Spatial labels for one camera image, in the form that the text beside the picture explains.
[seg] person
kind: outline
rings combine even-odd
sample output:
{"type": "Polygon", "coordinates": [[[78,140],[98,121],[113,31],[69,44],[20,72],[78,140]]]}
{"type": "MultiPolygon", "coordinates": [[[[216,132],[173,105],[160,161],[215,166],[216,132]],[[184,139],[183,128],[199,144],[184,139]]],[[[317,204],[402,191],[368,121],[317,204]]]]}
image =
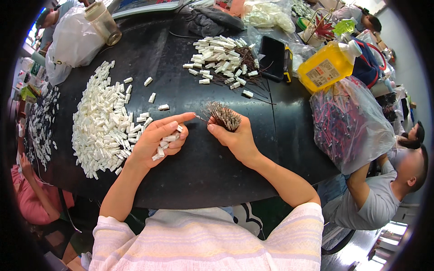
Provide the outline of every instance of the person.
{"type": "Polygon", "coordinates": [[[51,42],[53,41],[54,30],[60,22],[60,18],[65,15],[72,7],[84,7],[84,4],[78,0],[67,0],[63,5],[58,5],[53,9],[45,9],[36,19],[36,33],[39,34],[40,29],[44,29],[41,38],[41,50],[46,52],[51,42]]]}
{"type": "MultiPolygon", "coordinates": [[[[10,172],[18,207],[24,219],[34,225],[46,225],[57,220],[62,212],[58,189],[41,182],[24,153],[20,156],[20,165],[22,174],[18,165],[14,165],[10,172]]],[[[73,207],[72,194],[63,191],[63,196],[66,206],[73,207]]]]}
{"type": "Polygon", "coordinates": [[[369,29],[372,32],[381,31],[380,20],[374,15],[369,13],[369,10],[356,5],[345,5],[344,7],[334,11],[332,13],[332,20],[335,22],[342,19],[354,19],[357,21],[356,24],[356,35],[360,34],[365,29],[369,29]]]}
{"type": "Polygon", "coordinates": [[[189,112],[152,122],[125,161],[105,196],[93,230],[95,242],[89,270],[319,270],[323,218],[320,200],[302,177],[263,156],[253,141],[250,121],[241,116],[234,133],[214,124],[209,132],[248,168],[267,179],[294,210],[261,241],[233,222],[225,210],[213,207],[189,210],[159,209],[146,219],[136,236],[123,221],[131,211],[137,187],[152,168],[181,150],[189,112]],[[183,127],[180,139],[152,161],[162,137],[183,127]]]}
{"type": "Polygon", "coordinates": [[[426,153],[407,149],[402,155],[396,170],[387,154],[381,155],[377,159],[381,168],[379,176],[366,178],[368,163],[350,175],[346,187],[343,175],[320,183],[318,194],[323,202],[324,220],[357,230],[374,230],[386,225],[402,199],[419,190],[427,176],[426,153]]]}
{"type": "Polygon", "coordinates": [[[396,136],[396,142],[394,147],[397,149],[413,149],[417,150],[421,147],[421,144],[425,139],[425,129],[421,121],[418,121],[416,125],[408,133],[402,133],[400,136],[396,136]]]}

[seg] man in gray shirt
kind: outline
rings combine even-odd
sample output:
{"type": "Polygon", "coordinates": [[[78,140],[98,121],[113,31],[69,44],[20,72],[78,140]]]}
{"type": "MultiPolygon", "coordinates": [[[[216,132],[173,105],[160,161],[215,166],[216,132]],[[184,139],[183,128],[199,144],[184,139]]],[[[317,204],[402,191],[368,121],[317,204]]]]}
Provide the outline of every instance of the man in gray shirt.
{"type": "Polygon", "coordinates": [[[72,7],[84,7],[84,4],[78,0],[68,0],[63,5],[57,6],[54,9],[45,9],[36,20],[36,28],[44,28],[44,33],[41,39],[41,50],[47,51],[51,42],[53,41],[53,33],[57,24],[60,22],[60,18],[65,15],[72,7]]]}
{"type": "MultiPolygon", "coordinates": [[[[377,162],[381,167],[381,175],[366,178],[368,163],[351,174],[346,181],[348,189],[345,189],[342,195],[324,202],[326,204],[322,214],[325,222],[349,229],[379,229],[395,215],[402,199],[408,193],[417,191],[425,182],[428,170],[427,154],[408,149],[397,165],[397,170],[393,168],[386,154],[381,155],[377,162]]],[[[321,190],[324,189],[318,187],[320,198],[321,190]]]]}

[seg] white bottle cap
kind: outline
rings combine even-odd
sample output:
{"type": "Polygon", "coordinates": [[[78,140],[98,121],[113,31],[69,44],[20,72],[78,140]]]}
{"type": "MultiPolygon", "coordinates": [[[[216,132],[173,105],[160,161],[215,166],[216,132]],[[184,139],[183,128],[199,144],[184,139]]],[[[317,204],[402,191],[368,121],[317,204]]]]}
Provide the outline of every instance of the white bottle cap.
{"type": "Polygon", "coordinates": [[[348,45],[350,46],[350,52],[355,57],[359,57],[362,55],[362,49],[360,49],[360,46],[355,42],[355,40],[348,42],[348,45]]]}

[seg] right hand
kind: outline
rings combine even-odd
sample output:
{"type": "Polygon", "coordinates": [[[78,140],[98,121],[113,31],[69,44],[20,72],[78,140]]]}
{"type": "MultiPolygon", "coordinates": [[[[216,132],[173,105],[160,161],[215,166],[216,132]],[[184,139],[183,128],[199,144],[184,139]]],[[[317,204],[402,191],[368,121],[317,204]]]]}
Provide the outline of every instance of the right hand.
{"type": "Polygon", "coordinates": [[[234,133],[214,124],[214,118],[211,117],[208,122],[208,131],[223,146],[227,146],[237,160],[249,168],[254,167],[254,162],[261,156],[258,148],[256,148],[255,141],[253,141],[252,128],[248,117],[241,115],[241,123],[234,133]]]}
{"type": "Polygon", "coordinates": [[[21,164],[21,169],[23,170],[24,177],[27,180],[32,179],[33,177],[32,164],[30,164],[29,160],[27,159],[24,153],[20,156],[20,164],[21,164]]]}

